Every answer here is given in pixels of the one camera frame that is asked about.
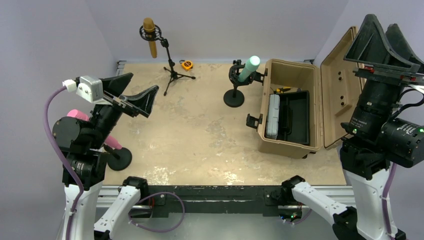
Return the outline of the black round-base stand with shockmount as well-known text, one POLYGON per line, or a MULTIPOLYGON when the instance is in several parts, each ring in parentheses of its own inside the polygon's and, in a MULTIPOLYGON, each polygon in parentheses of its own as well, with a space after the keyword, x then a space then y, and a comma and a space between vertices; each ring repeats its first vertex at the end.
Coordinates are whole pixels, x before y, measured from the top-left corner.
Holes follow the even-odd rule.
POLYGON ((224 103, 231 107, 237 108, 240 107, 244 101, 245 97, 243 93, 238 90, 238 87, 247 86, 253 83, 253 81, 262 83, 264 85, 265 77, 268 75, 268 69, 265 68, 264 73, 260 73, 257 70, 250 74, 250 76, 244 82, 238 82, 238 75, 244 68, 245 64, 242 64, 241 59, 234 60, 232 66, 229 68, 228 78, 233 85, 233 88, 226 91, 223 96, 224 103))

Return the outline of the mint green microphone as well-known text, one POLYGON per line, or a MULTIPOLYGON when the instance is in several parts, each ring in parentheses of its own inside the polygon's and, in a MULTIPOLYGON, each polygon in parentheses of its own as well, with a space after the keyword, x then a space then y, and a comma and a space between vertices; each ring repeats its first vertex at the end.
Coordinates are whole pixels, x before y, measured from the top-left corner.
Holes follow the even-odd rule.
POLYGON ((245 62, 244 68, 238 75, 237 81, 240 83, 244 82, 251 75, 251 73, 255 72, 259 68, 260 63, 261 63, 261 60, 258 56, 256 55, 251 56, 245 62))

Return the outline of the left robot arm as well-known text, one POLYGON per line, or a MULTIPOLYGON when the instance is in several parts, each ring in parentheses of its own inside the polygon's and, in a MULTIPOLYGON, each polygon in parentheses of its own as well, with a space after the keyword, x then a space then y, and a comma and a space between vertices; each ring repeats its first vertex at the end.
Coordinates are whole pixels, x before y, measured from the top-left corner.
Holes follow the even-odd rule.
POLYGON ((107 146, 106 139, 122 115, 148 118, 159 91, 159 87, 153 85, 138 94, 124 95, 132 77, 132 73, 125 73, 108 78, 84 75, 65 80, 63 90, 75 92, 94 104, 91 116, 87 120, 64 116, 53 126, 44 123, 48 139, 63 165, 64 240, 111 240, 131 208, 149 199, 147 180, 129 176, 112 205, 96 219, 108 160, 132 159, 128 149, 107 146))

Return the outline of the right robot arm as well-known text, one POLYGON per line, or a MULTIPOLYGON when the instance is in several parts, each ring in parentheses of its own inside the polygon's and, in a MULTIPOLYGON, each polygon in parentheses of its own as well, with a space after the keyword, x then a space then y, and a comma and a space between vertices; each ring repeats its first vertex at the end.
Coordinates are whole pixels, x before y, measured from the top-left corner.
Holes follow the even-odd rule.
POLYGON ((301 203, 319 214, 339 240, 405 240, 391 211, 389 189, 396 168, 424 159, 424 128, 400 118, 412 107, 401 104, 409 92, 424 91, 424 63, 395 23, 383 29, 367 14, 344 59, 361 63, 354 74, 366 82, 349 122, 342 128, 340 161, 355 205, 337 202, 296 175, 281 184, 277 202, 301 203))

